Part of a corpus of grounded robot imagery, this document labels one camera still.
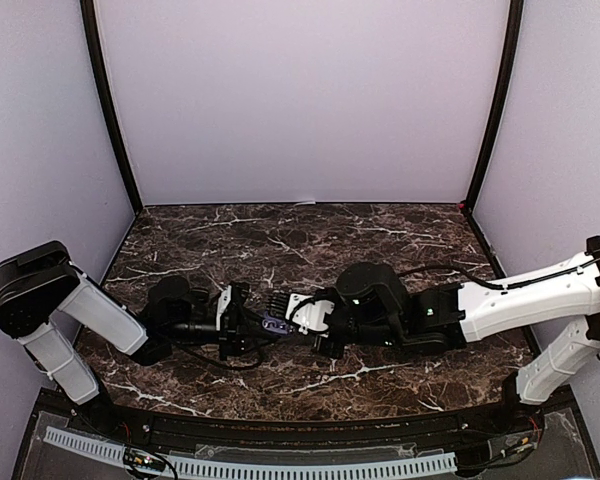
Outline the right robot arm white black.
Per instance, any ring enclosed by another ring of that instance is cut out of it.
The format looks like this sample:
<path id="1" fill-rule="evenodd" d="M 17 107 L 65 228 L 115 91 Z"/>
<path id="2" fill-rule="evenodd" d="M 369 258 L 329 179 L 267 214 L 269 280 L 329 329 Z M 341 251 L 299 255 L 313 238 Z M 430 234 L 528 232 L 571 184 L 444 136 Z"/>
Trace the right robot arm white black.
<path id="1" fill-rule="evenodd" d="M 498 333 L 568 317 L 570 323 L 531 363 L 505 382 L 505 400 L 490 413 L 501 434 L 514 432 L 529 405 L 600 354 L 600 236 L 582 253 L 550 267 L 485 281 L 472 275 L 411 294 L 386 263 L 349 266 L 334 286 L 296 297 L 286 312 L 315 348 L 338 358 L 348 344 L 396 347 L 418 353 L 463 348 Z"/>

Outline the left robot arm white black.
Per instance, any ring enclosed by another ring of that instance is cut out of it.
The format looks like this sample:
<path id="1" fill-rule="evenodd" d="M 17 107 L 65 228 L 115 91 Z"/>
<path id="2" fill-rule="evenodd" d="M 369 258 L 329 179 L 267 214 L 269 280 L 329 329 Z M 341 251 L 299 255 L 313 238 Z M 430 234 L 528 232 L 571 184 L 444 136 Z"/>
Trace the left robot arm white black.
<path id="1" fill-rule="evenodd" d="M 193 288 L 179 275 L 167 276 L 147 295 L 135 314 L 103 290 L 70 259 L 59 241 L 49 241 L 0 262 L 0 330 L 22 345 L 64 391 L 81 417 L 100 436 L 121 427 L 120 412 L 101 380 L 51 320 L 64 313 L 104 338 L 141 366 L 151 366 L 174 348 L 219 349 L 217 368 L 227 359 L 256 354 L 277 336 L 262 329 L 261 316 L 248 310 L 249 287 L 232 283 L 217 295 Z"/>

